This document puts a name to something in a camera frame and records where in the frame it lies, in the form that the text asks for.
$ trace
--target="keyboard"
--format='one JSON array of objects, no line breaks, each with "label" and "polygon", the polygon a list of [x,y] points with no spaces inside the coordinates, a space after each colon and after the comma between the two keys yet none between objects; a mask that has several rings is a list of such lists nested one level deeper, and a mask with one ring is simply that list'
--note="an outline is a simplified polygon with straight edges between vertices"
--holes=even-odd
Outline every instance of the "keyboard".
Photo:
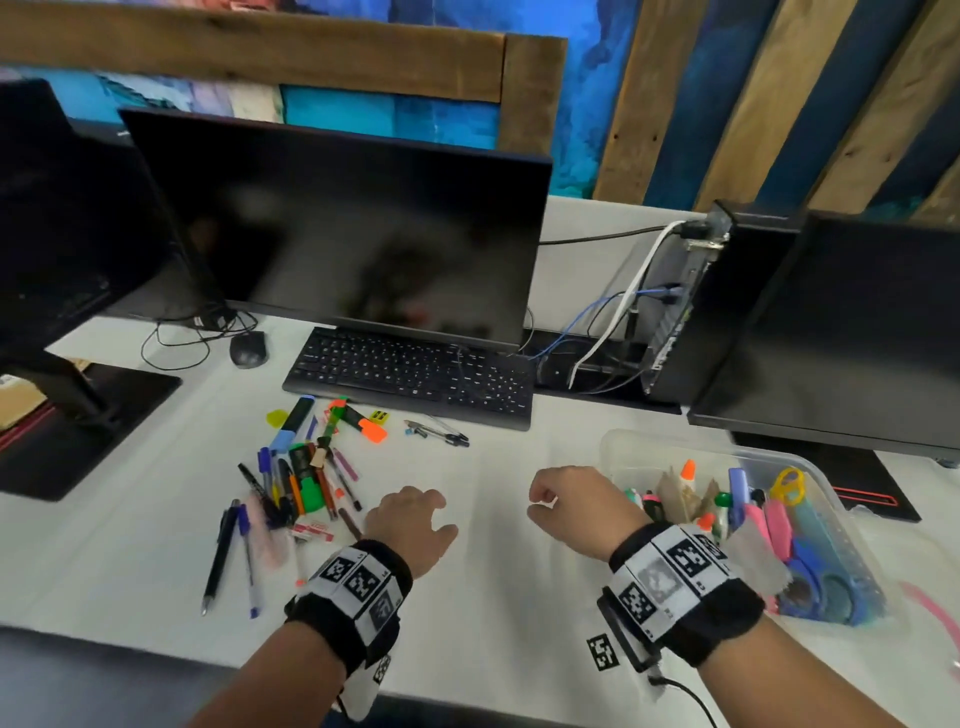
[{"label": "keyboard", "polygon": [[463,345],[314,328],[283,389],[527,430],[534,366],[522,356]]}]

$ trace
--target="computer monitor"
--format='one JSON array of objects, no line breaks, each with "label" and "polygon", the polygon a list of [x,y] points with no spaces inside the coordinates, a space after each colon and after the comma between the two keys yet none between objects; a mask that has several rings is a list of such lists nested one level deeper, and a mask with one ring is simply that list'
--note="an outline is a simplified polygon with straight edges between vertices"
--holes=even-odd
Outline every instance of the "computer monitor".
[{"label": "computer monitor", "polygon": [[46,396],[0,432],[0,491],[46,500],[66,495],[180,384],[100,364],[81,374],[45,350],[156,267],[87,161],[49,85],[0,84],[0,404],[19,386],[11,377]]},{"label": "computer monitor", "polygon": [[696,425],[960,460],[960,233],[810,213]]},{"label": "computer monitor", "polygon": [[522,343],[548,158],[121,116],[190,254],[234,306],[501,351]]}]

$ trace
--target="hand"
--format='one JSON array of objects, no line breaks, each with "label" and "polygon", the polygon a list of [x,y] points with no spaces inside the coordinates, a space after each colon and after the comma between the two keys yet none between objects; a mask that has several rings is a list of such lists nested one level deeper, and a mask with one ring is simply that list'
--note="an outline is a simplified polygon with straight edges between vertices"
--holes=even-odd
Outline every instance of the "hand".
[{"label": "hand", "polygon": [[446,498],[440,491],[423,493],[408,485],[399,493],[385,496],[367,514],[364,536],[396,551],[413,577],[419,579],[434,568],[457,538],[455,525],[433,530],[433,512],[444,506]]},{"label": "hand", "polygon": [[[577,553],[602,561],[634,531],[651,522],[595,468],[547,468],[530,484],[527,515],[536,525]],[[550,508],[540,503],[553,503]]]}]

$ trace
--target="wooden slat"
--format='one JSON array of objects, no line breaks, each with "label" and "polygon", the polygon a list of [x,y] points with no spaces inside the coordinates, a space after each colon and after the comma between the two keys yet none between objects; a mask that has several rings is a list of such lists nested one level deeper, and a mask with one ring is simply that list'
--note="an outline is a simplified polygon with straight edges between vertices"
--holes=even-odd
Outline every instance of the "wooden slat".
[{"label": "wooden slat", "polygon": [[808,205],[862,212],[960,77],[960,2],[928,0]]},{"label": "wooden slat", "polygon": [[594,200],[642,205],[708,0],[643,0]]},{"label": "wooden slat", "polygon": [[504,36],[285,12],[0,0],[0,63],[500,101]]},{"label": "wooden slat", "polygon": [[566,38],[507,36],[497,149],[550,154],[565,62]]},{"label": "wooden slat", "polygon": [[824,69],[856,0],[781,0],[695,206],[752,202]]},{"label": "wooden slat", "polygon": [[924,223],[960,226],[960,157],[944,172],[913,218]]}]

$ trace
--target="black mouse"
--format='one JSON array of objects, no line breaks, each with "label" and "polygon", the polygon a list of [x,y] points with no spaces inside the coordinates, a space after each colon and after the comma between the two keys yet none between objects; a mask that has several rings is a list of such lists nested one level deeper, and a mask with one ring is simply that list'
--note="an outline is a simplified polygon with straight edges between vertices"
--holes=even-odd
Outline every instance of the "black mouse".
[{"label": "black mouse", "polygon": [[239,369],[258,367],[269,358],[267,334],[263,331],[241,333],[230,338],[230,361]]}]

